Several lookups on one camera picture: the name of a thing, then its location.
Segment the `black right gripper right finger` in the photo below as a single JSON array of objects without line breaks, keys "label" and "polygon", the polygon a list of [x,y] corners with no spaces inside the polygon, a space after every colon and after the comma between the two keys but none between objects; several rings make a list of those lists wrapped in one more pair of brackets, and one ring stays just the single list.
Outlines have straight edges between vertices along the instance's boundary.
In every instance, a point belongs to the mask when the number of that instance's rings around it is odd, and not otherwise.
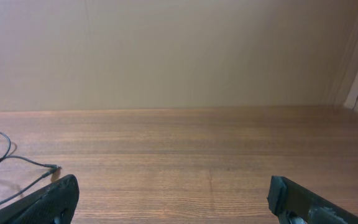
[{"label": "black right gripper right finger", "polygon": [[272,176],[267,201],[280,224],[358,224],[358,216],[283,176]]}]

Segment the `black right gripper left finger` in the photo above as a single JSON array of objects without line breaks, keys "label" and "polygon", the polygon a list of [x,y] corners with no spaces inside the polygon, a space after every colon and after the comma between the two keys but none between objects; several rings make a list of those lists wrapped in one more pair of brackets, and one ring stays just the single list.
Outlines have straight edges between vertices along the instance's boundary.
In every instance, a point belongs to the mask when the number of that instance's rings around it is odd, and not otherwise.
[{"label": "black right gripper left finger", "polygon": [[73,174],[0,209],[0,224],[70,224],[80,191]]}]

